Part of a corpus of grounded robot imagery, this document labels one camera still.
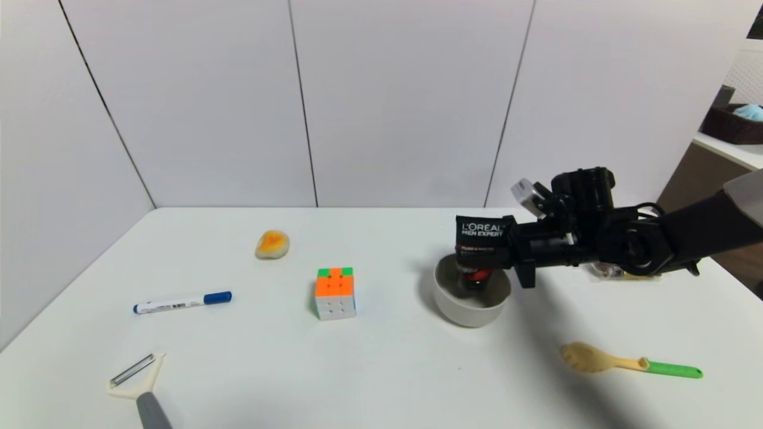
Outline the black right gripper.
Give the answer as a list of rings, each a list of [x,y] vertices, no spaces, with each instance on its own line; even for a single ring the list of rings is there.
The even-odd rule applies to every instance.
[[[511,260],[521,288],[536,287],[539,267],[578,266],[579,249],[575,237],[550,217],[536,222],[517,223],[513,215],[502,217],[509,233]]]

